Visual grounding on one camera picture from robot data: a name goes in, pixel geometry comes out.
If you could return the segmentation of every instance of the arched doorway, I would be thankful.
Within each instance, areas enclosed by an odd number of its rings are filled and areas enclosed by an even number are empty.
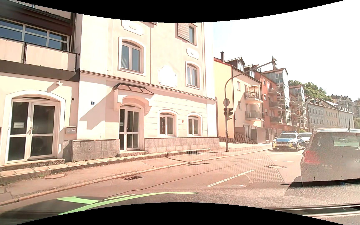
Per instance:
[[[49,96],[12,98],[6,142],[8,163],[56,157],[60,104]]]

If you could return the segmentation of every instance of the car rear window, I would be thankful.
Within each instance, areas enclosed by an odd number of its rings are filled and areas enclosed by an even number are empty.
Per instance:
[[[312,150],[360,149],[360,133],[317,133],[312,140]]]

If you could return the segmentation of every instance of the manhole cover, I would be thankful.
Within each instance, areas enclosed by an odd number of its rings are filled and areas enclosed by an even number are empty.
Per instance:
[[[284,168],[287,168],[287,167],[285,167],[285,166],[276,166],[276,165],[269,165],[269,166],[265,166],[265,167],[274,168],[274,169],[284,169]]]
[[[64,177],[64,176],[66,176],[66,174],[64,174],[64,173],[54,174],[54,175],[44,176],[43,179],[50,180],[50,179],[61,178],[61,177]]]

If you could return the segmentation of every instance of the storm drain grate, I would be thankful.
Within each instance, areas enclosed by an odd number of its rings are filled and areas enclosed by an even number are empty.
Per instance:
[[[130,176],[130,177],[123,178],[123,180],[131,181],[131,180],[135,180],[138,178],[142,178],[142,176]]]

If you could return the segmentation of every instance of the car hood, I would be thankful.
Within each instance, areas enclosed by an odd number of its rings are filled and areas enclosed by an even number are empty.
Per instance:
[[[281,141],[281,142],[289,142],[289,141],[296,141],[296,138],[277,138],[273,141]]]

